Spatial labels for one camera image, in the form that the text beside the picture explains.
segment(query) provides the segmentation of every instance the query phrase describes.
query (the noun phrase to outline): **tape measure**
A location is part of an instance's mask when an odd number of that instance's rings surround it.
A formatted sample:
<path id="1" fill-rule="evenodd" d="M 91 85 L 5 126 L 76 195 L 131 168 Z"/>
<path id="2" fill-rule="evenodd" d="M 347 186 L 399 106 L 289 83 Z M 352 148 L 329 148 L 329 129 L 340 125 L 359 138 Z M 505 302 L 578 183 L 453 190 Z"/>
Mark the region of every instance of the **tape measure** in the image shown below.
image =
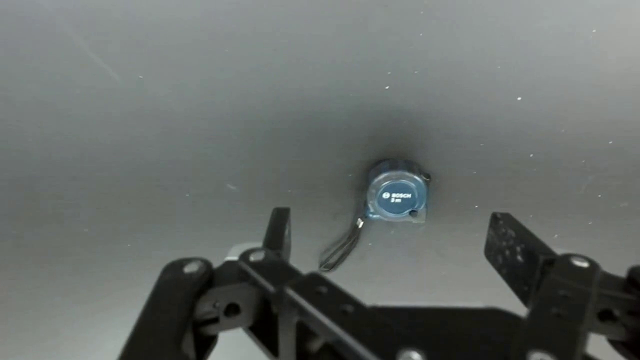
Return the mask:
<path id="1" fill-rule="evenodd" d="M 321 273 L 333 273 L 349 258 L 368 221 L 425 223 L 430 183 L 430 177 L 417 163 L 382 160 L 371 166 L 356 221 L 343 238 L 321 255 Z"/>

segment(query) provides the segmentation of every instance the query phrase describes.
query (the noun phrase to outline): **gray surface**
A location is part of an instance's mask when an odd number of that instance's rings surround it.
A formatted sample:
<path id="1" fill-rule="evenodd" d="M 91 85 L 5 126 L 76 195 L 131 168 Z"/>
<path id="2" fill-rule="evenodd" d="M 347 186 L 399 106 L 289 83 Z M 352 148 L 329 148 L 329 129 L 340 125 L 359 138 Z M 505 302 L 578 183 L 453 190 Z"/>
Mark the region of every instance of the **gray surface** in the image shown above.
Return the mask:
<path id="1" fill-rule="evenodd" d="M 622 273 L 639 19 L 633 0 L 3 0 L 0 358 L 116 358 L 164 263 L 221 263 L 277 205 L 313 270 L 379 157 L 430 168 L 435 206 L 372 227 L 334 276 L 368 302 L 522 310 L 480 255 L 492 210 Z M 222 358 L 257 358 L 231 338 Z"/>

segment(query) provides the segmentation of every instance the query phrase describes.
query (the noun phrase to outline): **black metal bracket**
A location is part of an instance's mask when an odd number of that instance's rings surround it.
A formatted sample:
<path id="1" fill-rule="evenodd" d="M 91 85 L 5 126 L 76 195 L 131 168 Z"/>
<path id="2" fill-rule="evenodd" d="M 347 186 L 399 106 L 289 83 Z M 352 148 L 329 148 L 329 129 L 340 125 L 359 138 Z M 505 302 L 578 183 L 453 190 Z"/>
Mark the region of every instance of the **black metal bracket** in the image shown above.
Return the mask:
<path id="1" fill-rule="evenodd" d="M 168 264 L 123 360 L 205 360 L 221 333 L 244 329 L 269 358 L 578 360 L 589 335 L 640 357 L 640 269 L 609 274 L 580 255 L 559 257 L 510 214 L 494 214 L 487 258 L 531 308 L 367 307 L 321 274 L 289 264 L 290 212 L 272 212 L 262 248 L 217 270 Z"/>

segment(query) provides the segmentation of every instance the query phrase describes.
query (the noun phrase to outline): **screw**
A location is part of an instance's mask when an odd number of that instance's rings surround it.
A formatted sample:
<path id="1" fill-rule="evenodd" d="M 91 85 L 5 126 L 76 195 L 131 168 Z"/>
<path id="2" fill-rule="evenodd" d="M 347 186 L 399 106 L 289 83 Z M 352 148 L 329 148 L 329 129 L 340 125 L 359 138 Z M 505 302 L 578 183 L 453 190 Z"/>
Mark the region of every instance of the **screw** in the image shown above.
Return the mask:
<path id="1" fill-rule="evenodd" d="M 578 269 L 589 269 L 589 267 L 590 267 L 589 260 L 583 258 L 583 257 L 573 257 L 570 260 L 573 260 L 573 264 L 578 267 Z"/>
<path id="2" fill-rule="evenodd" d="M 545 353 L 545 350 L 531 350 L 526 355 L 526 360 L 556 360 L 556 357 Z"/>
<path id="3" fill-rule="evenodd" d="M 399 353 L 399 360 L 426 360 L 423 353 L 414 349 L 404 349 Z"/>
<path id="4" fill-rule="evenodd" d="M 184 274 L 195 274 L 195 273 L 200 273 L 202 269 L 202 263 L 200 260 L 190 260 L 187 263 L 187 267 L 182 269 Z"/>
<path id="5" fill-rule="evenodd" d="M 255 253 L 248 257 L 250 263 L 262 263 L 265 258 L 267 258 L 267 255 L 265 255 L 262 248 L 255 250 Z"/>

